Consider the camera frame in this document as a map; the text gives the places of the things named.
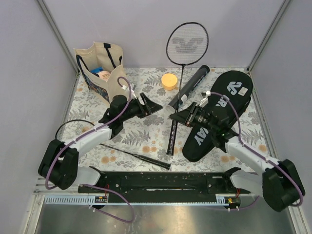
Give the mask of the black shuttlecock tube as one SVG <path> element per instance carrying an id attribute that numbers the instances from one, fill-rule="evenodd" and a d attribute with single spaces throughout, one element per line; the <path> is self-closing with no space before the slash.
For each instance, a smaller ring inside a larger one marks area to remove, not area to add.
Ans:
<path id="1" fill-rule="evenodd" d="M 176 94 L 174 98 L 166 106 L 166 111 L 173 114 L 177 106 L 181 106 L 186 102 L 190 93 L 201 83 L 201 81 L 209 74 L 210 68 L 207 65 L 202 65 L 181 88 L 180 94 Z"/>

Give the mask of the black racket cover bag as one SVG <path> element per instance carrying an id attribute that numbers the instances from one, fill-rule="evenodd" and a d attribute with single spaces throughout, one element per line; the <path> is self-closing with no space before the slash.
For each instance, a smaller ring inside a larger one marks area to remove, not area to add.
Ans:
<path id="1" fill-rule="evenodd" d="M 232 70 L 221 74 L 214 82 L 210 91 L 225 95 L 232 103 L 237 114 L 241 116 L 251 101 L 253 82 L 247 74 Z M 210 112 L 214 106 L 225 108 L 229 117 L 230 127 L 237 122 L 231 106 L 223 98 L 217 95 L 209 96 L 208 103 L 204 105 L 203 109 L 205 112 Z M 208 130 L 200 125 L 195 125 L 184 144 L 182 153 L 190 162 L 197 162 L 214 147 Z"/>

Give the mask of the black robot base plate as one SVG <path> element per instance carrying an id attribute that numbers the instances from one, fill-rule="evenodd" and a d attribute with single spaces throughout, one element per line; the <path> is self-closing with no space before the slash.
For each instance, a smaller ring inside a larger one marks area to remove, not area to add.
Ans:
<path id="1" fill-rule="evenodd" d="M 248 191 L 233 186 L 225 173 L 102 171 L 95 188 L 80 186 L 79 193 L 116 191 L 130 203 L 199 204 L 217 202 L 217 195 L 235 196 Z"/>

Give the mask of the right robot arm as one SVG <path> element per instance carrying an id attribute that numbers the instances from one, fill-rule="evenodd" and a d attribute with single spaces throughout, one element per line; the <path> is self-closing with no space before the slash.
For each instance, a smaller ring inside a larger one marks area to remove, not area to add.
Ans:
<path id="1" fill-rule="evenodd" d="M 205 128 L 211 134 L 215 147 L 238 158 L 254 170 L 254 173 L 247 173 L 239 169 L 224 178 L 224 191 L 249 191 L 264 198 L 277 212 L 289 206 L 298 207 L 303 203 L 305 191 L 295 165 L 288 159 L 279 161 L 265 156 L 243 142 L 240 133 L 236 133 L 229 126 L 225 108 L 216 106 L 206 112 L 194 102 L 187 109 L 171 114 L 170 119 L 188 127 L 199 125 Z"/>

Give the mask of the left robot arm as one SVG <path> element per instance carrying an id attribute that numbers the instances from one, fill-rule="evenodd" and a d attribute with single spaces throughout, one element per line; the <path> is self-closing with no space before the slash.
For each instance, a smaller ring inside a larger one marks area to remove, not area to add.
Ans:
<path id="1" fill-rule="evenodd" d="M 131 118 L 144 118 L 156 113 L 163 107 L 151 101 L 144 93 L 141 98 L 129 99 L 124 95 L 113 97 L 103 118 L 83 134 L 67 140 L 52 140 L 40 163 L 38 174 L 62 190 L 73 184 L 89 185 L 96 193 L 105 189 L 106 181 L 99 170 L 92 167 L 80 167 L 79 158 L 101 143 L 117 136 L 123 129 L 123 123 Z"/>

